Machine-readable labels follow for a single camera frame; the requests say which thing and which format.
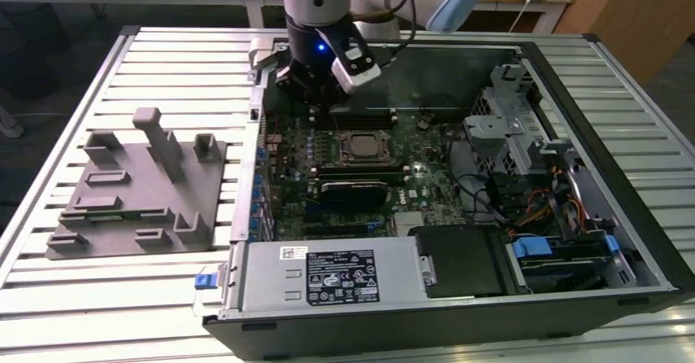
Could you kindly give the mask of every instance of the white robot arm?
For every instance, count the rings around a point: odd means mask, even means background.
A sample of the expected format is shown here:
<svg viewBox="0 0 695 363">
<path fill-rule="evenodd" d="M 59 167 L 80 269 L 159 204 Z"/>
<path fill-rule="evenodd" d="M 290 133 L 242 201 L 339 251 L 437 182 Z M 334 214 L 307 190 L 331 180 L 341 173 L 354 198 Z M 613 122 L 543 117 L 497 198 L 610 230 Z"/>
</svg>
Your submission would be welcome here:
<svg viewBox="0 0 695 363">
<path fill-rule="evenodd" d="M 291 60 L 278 74 L 278 85 L 299 100 L 326 105 L 345 100 L 382 74 L 366 36 L 398 38 L 395 15 L 446 33 L 459 28 L 477 0 L 283 0 L 283 4 Z"/>
</svg>

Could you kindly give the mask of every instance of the white sticker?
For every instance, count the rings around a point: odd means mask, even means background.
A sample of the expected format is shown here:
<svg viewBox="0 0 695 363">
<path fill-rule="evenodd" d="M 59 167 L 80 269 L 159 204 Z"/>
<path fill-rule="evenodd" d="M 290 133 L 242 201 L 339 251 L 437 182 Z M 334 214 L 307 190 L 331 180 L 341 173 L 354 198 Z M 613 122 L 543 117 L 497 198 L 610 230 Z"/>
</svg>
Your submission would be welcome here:
<svg viewBox="0 0 695 363">
<path fill-rule="evenodd" d="M 281 247 L 281 260 L 305 260 L 309 247 Z"/>
</svg>

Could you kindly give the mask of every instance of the blue drive latch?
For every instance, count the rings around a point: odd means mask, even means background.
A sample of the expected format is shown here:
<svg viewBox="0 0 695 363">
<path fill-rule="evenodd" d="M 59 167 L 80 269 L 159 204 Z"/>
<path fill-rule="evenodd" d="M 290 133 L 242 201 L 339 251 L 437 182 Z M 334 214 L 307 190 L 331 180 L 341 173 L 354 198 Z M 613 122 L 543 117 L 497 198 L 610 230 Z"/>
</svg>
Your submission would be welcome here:
<svg viewBox="0 0 695 363">
<path fill-rule="evenodd" d="M 521 237 L 513 244 L 514 254 L 518 259 L 527 256 L 551 256 L 551 244 L 545 237 Z"/>
<path fill-rule="evenodd" d="M 199 273 L 197 275 L 197 290 L 215 290 L 218 288 L 218 273 Z"/>
</svg>

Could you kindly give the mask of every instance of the metal pegboard table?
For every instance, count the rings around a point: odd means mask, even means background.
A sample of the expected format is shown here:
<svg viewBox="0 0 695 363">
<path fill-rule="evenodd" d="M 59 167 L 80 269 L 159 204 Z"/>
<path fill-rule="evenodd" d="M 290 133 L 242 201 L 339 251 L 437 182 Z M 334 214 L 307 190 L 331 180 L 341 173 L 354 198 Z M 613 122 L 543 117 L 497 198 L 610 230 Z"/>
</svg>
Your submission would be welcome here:
<svg viewBox="0 0 695 363">
<path fill-rule="evenodd" d="M 214 313 L 221 297 L 218 291 L 197 295 L 194 275 L 227 257 L 246 139 L 241 119 L 254 89 L 249 48 L 254 37 L 273 36 L 283 36 L 283 31 L 142 28 L 136 35 L 119 37 L 0 240 L 0 362 L 238 361 L 202 328 L 199 316 Z M 533 40 L 539 45 L 695 268 L 695 152 L 603 46 L 578 36 L 421 33 L 419 38 Z M 213 132 L 231 144 L 219 194 L 217 251 L 46 260 L 46 241 L 87 162 L 80 150 L 87 134 L 111 129 L 122 142 L 145 142 L 130 129 L 138 107 L 162 110 L 162 125 L 175 130 L 179 140 Z M 562 134 L 551 112 L 549 116 Z M 691 304 L 623 318 L 581 337 L 325 361 L 693 361 Z"/>
</svg>

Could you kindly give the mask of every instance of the warning label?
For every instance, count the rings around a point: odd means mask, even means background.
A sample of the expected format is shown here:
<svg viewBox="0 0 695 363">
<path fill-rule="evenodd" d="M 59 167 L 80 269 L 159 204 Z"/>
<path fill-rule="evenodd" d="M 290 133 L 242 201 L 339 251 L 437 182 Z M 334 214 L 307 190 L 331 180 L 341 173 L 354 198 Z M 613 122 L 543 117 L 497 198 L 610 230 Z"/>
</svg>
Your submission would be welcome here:
<svg viewBox="0 0 695 363">
<path fill-rule="evenodd" d="M 307 302 L 313 306 L 379 302 L 373 250 L 307 253 Z"/>
</svg>

